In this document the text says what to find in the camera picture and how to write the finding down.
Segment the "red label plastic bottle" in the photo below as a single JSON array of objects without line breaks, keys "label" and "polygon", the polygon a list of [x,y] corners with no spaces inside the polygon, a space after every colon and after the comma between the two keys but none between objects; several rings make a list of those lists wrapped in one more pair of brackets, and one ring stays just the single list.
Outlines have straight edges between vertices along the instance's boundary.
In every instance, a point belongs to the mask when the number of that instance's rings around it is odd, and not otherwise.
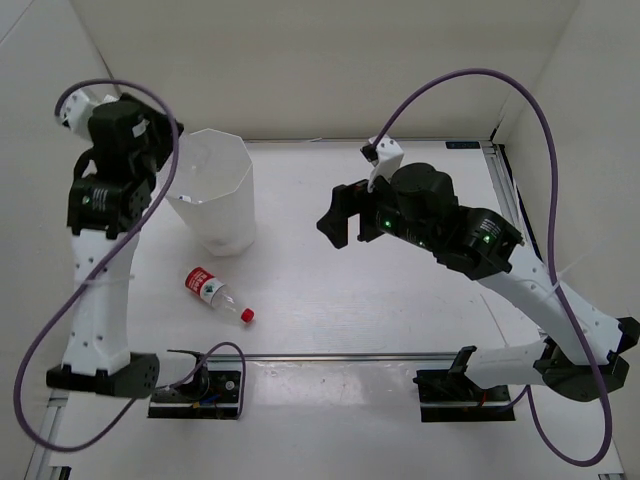
[{"label": "red label plastic bottle", "polygon": [[191,270],[185,278],[185,287],[206,303],[221,322],[249,325],[255,312],[225,282],[202,267]]}]

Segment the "white cap crushed bottle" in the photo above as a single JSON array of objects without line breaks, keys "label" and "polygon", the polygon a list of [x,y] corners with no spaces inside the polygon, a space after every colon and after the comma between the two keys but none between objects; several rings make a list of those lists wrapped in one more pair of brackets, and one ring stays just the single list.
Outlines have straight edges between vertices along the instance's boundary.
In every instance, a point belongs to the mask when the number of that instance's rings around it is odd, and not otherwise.
[{"label": "white cap crushed bottle", "polygon": [[218,166],[218,160],[212,129],[180,137],[178,171],[182,174],[196,175],[213,171]]}]

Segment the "clear unlabelled plastic bottle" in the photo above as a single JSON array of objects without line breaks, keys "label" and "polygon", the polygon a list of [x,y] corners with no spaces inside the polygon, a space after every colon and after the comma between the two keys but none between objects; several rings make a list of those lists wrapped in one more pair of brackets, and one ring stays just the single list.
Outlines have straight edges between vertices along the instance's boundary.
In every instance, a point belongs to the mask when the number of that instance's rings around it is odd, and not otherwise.
[{"label": "clear unlabelled plastic bottle", "polygon": [[178,199],[181,200],[181,201],[187,202],[187,203],[195,204],[195,205],[203,203],[203,201],[198,200],[198,199],[193,199],[192,197],[190,197],[188,195],[180,195],[178,197]]}]

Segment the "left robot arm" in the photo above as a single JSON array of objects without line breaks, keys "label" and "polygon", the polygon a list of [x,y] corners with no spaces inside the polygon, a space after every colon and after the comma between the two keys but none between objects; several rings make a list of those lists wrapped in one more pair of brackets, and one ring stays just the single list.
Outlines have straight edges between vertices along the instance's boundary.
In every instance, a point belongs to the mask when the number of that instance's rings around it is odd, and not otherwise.
[{"label": "left robot arm", "polygon": [[157,176],[174,152],[182,125],[134,96],[99,98],[78,89],[62,103],[61,124],[91,146],[73,170],[67,226],[74,282],[81,294],[49,387],[142,399],[156,387],[160,361],[130,350],[127,308],[138,223],[154,200]]}]

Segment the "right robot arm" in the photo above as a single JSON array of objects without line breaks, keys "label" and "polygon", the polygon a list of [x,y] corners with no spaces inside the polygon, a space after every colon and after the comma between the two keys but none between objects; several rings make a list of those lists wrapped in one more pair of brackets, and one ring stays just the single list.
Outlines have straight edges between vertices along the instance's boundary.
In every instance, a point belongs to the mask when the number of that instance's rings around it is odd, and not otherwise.
[{"label": "right robot arm", "polygon": [[606,315],[570,287],[553,283],[506,219],[458,202],[448,174],[415,163],[390,179],[336,186],[317,228],[343,248],[352,216],[360,218],[359,241],[387,234],[426,250],[439,264],[502,296],[546,334],[527,345],[462,348],[437,374],[438,394],[466,401],[500,385],[545,385],[565,398],[589,402],[599,396],[595,371],[608,392],[623,387],[629,365],[621,355],[637,345],[638,321]]}]

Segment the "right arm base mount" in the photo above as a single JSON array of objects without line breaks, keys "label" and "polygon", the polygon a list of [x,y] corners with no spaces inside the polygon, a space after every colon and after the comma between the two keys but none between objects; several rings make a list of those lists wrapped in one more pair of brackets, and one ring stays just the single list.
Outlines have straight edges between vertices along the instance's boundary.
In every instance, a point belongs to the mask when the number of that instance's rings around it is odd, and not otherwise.
[{"label": "right arm base mount", "polygon": [[448,370],[417,370],[422,423],[510,422],[515,420],[506,385],[481,389]]}]

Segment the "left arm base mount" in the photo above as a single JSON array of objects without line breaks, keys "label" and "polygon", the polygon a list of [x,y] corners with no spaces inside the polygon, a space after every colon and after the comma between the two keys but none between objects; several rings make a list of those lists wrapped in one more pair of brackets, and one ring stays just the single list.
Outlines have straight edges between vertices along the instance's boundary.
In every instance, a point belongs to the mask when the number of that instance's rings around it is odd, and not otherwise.
[{"label": "left arm base mount", "polygon": [[238,420],[244,376],[241,370],[202,367],[178,387],[162,387],[150,398],[147,417],[173,420]]}]

